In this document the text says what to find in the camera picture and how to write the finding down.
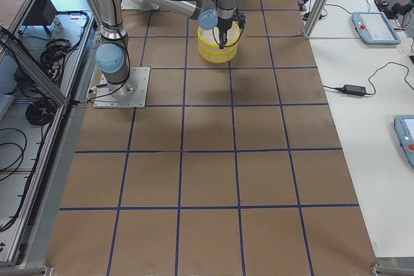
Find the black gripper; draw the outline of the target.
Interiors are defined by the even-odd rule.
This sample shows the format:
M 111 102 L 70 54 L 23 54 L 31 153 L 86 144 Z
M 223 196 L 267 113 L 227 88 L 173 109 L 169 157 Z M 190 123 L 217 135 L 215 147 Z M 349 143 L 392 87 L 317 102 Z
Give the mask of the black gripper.
M 218 17 L 217 28 L 219 29 L 219 47 L 224 47 L 228 42 L 227 31 L 231 29 L 233 18 L 224 19 Z

